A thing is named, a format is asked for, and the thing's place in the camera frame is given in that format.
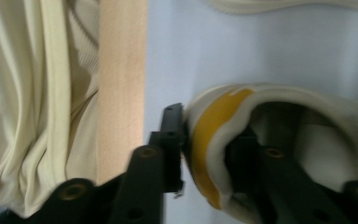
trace sneaker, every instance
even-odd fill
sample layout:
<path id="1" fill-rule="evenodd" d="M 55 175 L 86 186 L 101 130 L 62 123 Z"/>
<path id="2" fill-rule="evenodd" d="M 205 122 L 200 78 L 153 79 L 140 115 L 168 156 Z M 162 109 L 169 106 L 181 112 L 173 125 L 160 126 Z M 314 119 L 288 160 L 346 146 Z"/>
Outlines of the sneaker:
<path id="1" fill-rule="evenodd" d="M 254 223 L 254 216 L 233 196 L 225 148 L 248 127 L 261 146 L 292 148 L 324 187 L 340 192 L 358 180 L 357 101 L 285 85 L 226 85 L 193 100 L 185 120 L 196 185 L 213 207 L 240 221 Z"/>
<path id="2" fill-rule="evenodd" d="M 255 14 L 305 4 L 329 4 L 358 9 L 358 0 L 209 0 L 209 3 L 219 10 L 234 14 Z"/>

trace yellow stripe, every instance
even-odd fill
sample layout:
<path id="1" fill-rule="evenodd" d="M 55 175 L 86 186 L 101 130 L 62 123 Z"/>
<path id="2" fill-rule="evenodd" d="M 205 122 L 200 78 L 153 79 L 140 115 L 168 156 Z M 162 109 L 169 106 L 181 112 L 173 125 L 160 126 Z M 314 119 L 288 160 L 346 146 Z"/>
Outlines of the yellow stripe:
<path id="1" fill-rule="evenodd" d="M 200 117 L 192 136 L 191 168 L 194 180 L 209 203 L 220 209 L 220 196 L 210 179 L 206 167 L 209 144 L 217 132 L 235 114 L 241 102 L 253 92 L 230 91 L 215 100 Z"/>

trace beige cloth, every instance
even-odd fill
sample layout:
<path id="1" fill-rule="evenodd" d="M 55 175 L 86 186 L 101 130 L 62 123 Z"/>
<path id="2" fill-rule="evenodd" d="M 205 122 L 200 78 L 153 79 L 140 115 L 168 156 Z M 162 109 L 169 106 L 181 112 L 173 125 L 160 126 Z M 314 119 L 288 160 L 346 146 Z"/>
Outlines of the beige cloth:
<path id="1" fill-rule="evenodd" d="M 92 0 L 0 1 L 0 205 L 21 217 L 95 178 L 98 14 Z"/>

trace shoe upper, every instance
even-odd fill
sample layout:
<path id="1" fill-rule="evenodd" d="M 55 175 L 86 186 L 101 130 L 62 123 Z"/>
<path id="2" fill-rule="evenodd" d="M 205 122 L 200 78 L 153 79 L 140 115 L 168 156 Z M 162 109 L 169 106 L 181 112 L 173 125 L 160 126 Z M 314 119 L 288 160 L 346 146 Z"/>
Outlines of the shoe upper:
<path id="1" fill-rule="evenodd" d="M 255 219 L 233 198 L 225 149 L 247 127 L 262 146 L 291 147 L 308 175 L 327 188 L 340 191 L 358 179 L 356 101 L 285 85 L 226 85 L 198 96 L 185 118 L 196 185 L 213 207 L 246 223 Z"/>

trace wooden plank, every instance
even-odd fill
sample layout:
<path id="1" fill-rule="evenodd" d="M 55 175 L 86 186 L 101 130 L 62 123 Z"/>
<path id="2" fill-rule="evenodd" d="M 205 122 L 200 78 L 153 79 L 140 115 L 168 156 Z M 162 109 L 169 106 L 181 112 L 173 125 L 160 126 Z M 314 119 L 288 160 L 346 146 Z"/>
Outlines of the wooden plank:
<path id="1" fill-rule="evenodd" d="M 143 143 L 145 0 L 102 0 L 97 183 L 125 171 Z"/>

